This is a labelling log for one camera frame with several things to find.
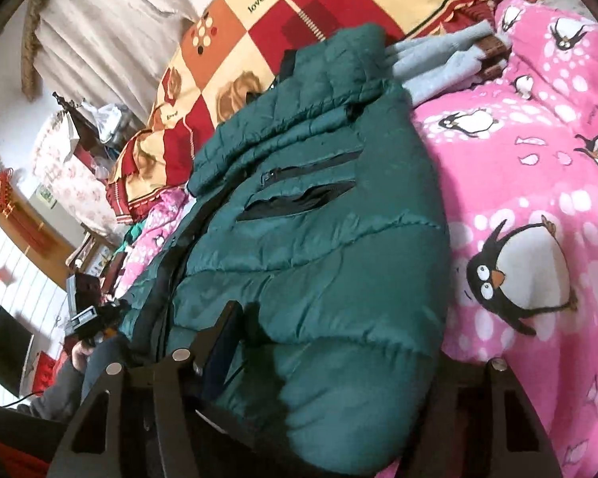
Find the dark sleeve forearm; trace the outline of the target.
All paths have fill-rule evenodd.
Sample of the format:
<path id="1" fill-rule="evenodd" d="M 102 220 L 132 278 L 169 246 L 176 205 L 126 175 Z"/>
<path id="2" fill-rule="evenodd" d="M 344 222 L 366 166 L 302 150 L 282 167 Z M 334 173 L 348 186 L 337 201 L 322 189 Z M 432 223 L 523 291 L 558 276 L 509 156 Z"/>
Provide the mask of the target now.
<path id="1" fill-rule="evenodd" d="M 85 373 L 73 368 L 70 356 L 58 371 L 55 383 L 42 396 L 33 398 L 28 405 L 19 405 L 16 410 L 47 421 L 69 423 L 106 367 L 114 362 L 122 366 L 132 363 L 128 339 L 121 333 L 95 347 Z"/>

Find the person's left hand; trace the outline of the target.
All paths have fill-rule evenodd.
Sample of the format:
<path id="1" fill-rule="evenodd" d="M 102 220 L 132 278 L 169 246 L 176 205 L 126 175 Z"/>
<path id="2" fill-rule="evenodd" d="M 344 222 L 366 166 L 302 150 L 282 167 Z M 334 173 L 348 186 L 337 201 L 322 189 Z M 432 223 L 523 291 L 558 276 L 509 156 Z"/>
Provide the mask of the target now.
<path id="1" fill-rule="evenodd" d="M 85 373 L 88 358 L 94 353 L 96 347 L 87 340 L 81 340 L 73 345 L 71 352 L 71 361 L 73 368 L 79 373 Z"/>

